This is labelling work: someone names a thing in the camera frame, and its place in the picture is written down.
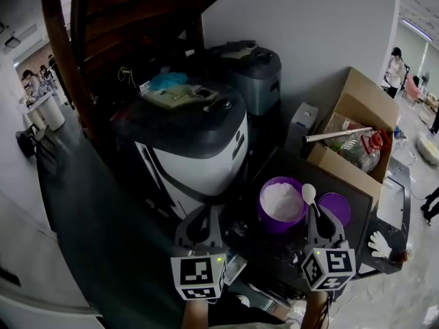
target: white spoon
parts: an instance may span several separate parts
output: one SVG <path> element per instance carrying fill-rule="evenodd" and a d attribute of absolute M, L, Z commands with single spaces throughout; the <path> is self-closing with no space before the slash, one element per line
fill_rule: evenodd
<path fill-rule="evenodd" d="M 302 198 L 310 206 L 313 206 L 317 211 L 317 217 L 320 217 L 320 211 L 317 208 L 315 201 L 316 198 L 316 188 L 311 184 L 303 184 L 302 186 Z"/>

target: purple bowl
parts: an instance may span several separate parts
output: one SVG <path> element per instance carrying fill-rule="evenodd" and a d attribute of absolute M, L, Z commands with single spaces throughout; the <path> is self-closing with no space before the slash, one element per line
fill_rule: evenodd
<path fill-rule="evenodd" d="M 346 225 L 351 220 L 351 206 L 344 197 L 337 193 L 327 193 L 324 194 L 319 202 L 319 205 L 327 208 L 332 212 L 337 219 L 342 222 L 343 226 Z"/>
<path fill-rule="evenodd" d="M 277 219 L 271 218 L 269 215 L 267 215 L 267 213 L 264 211 L 264 209 L 262 208 L 262 205 L 261 205 L 261 194 L 267 186 L 273 185 L 276 183 L 288 183 L 288 184 L 292 185 L 298 191 L 298 193 L 300 195 L 302 195 L 302 184 L 299 183 L 297 180 L 295 180 L 293 178 L 289 178 L 289 177 L 275 177 L 275 178 L 270 179 L 268 182 L 266 182 L 262 186 L 261 191 L 259 191 L 259 196 L 258 196 L 258 201 L 257 201 L 258 218 L 259 218 L 259 221 L 261 222 L 261 224 L 263 225 L 263 227 L 269 233 L 282 233 L 282 232 L 286 231 L 286 229 L 299 223 L 303 219 L 303 217 L 307 214 L 308 209 L 309 209 L 308 205 L 306 205 L 306 203 L 304 202 L 302 213 L 300 214 L 300 216 L 296 220 L 291 221 L 291 222 L 278 221 Z"/>

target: person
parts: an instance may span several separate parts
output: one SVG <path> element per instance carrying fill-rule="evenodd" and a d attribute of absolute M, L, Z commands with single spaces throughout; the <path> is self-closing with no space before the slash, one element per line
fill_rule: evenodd
<path fill-rule="evenodd" d="M 439 197 L 439 188 L 437 188 L 430 195 L 426 196 L 427 201 L 423 204 L 420 209 L 424 212 L 424 218 L 427 220 L 428 225 L 431 225 L 431 218 L 439 214 L 439 203 L 435 204 L 430 210 L 430 205 L 435 199 Z"/>
<path fill-rule="evenodd" d="M 41 77 L 49 84 L 50 90 L 55 90 L 57 87 L 55 86 L 54 78 L 52 77 L 52 74 L 47 69 L 47 67 L 42 64 L 40 66 L 40 75 Z"/>
<path fill-rule="evenodd" d="M 439 130 L 439 111 L 436 112 L 436 116 L 434 117 L 433 125 L 429 129 L 430 133 L 436 135 Z"/>
<path fill-rule="evenodd" d="M 327 292 L 312 291 L 308 295 L 301 328 L 326 328 L 329 323 L 328 305 Z M 207 329 L 216 326 L 230 329 L 287 329 L 292 323 L 285 323 L 259 308 L 248 308 L 231 293 L 223 293 L 214 305 L 209 305 L 206 300 L 186 302 L 182 329 Z"/>
<path fill-rule="evenodd" d="M 417 88 L 419 88 L 419 77 L 416 75 L 413 76 L 413 83 L 416 85 Z"/>
<path fill-rule="evenodd" d="M 69 102 L 70 106 L 75 110 L 75 105 L 73 104 L 73 100 L 71 99 L 70 94 L 66 88 L 66 85 L 64 84 L 64 81 L 62 80 L 60 69 L 58 68 L 58 65 L 56 64 L 56 60 L 55 60 L 53 55 L 49 55 L 49 67 L 55 71 L 56 77 L 58 78 L 58 81 L 60 82 L 61 88 L 64 91 L 64 95 L 66 95 L 67 101 Z"/>
<path fill-rule="evenodd" d="M 21 79 L 30 82 L 30 85 L 32 86 L 31 97 L 42 97 L 48 91 L 47 87 L 44 84 L 41 84 L 40 78 L 29 69 L 26 69 L 23 72 Z"/>
<path fill-rule="evenodd" d="M 391 98 L 395 98 L 396 92 L 404 78 L 405 65 L 403 62 L 403 54 L 398 47 L 393 48 L 392 56 L 389 60 L 388 70 L 384 77 L 385 81 L 389 83 L 390 87 L 387 90 L 387 94 Z"/>

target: black table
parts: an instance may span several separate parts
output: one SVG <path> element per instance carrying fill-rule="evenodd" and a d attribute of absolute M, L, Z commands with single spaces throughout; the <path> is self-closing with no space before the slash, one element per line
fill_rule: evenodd
<path fill-rule="evenodd" d="M 388 245 L 392 248 L 390 260 L 395 260 L 405 251 L 409 236 L 411 205 L 410 170 L 407 166 L 405 166 L 398 160 L 391 158 L 388 168 L 388 178 L 393 180 L 397 184 L 400 184 L 404 188 L 402 228 L 397 229 L 389 223 L 378 218 L 377 204 L 377 207 L 374 208 L 374 210 L 372 211 L 366 235 L 368 238 L 370 235 L 373 234 L 373 232 L 382 233 Z M 380 273 L 391 274 L 402 270 L 402 263 L 396 263 L 391 262 L 387 259 L 372 257 L 371 251 L 372 250 L 369 247 L 364 247 L 361 250 L 361 262 L 365 265 L 368 265 L 369 267 L 374 268 L 374 270 L 367 273 L 359 273 L 357 274 L 358 278 L 374 276 Z"/>
<path fill-rule="evenodd" d="M 305 220 L 282 234 L 268 234 L 257 219 L 259 191 L 269 179 L 277 176 L 292 177 L 303 184 L 314 185 L 317 202 L 326 193 L 338 193 L 346 198 L 351 205 L 351 220 L 344 228 L 344 233 L 350 247 L 355 249 L 358 270 L 372 197 L 280 148 L 271 153 L 248 185 L 241 201 L 231 206 L 223 216 L 222 229 L 226 244 L 262 273 L 289 287 L 306 289 L 305 281 L 298 279 L 300 264 L 306 256 L 303 253 L 307 235 Z"/>

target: pink chair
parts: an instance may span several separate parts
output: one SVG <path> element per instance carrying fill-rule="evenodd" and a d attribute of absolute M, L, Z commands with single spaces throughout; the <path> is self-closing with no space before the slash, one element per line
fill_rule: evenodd
<path fill-rule="evenodd" d="M 405 95 L 408 95 L 411 100 L 413 100 L 412 107 L 416 103 L 416 100 L 420 98 L 422 92 L 415 85 L 413 81 L 413 75 L 407 75 L 407 81 L 405 82 Z"/>

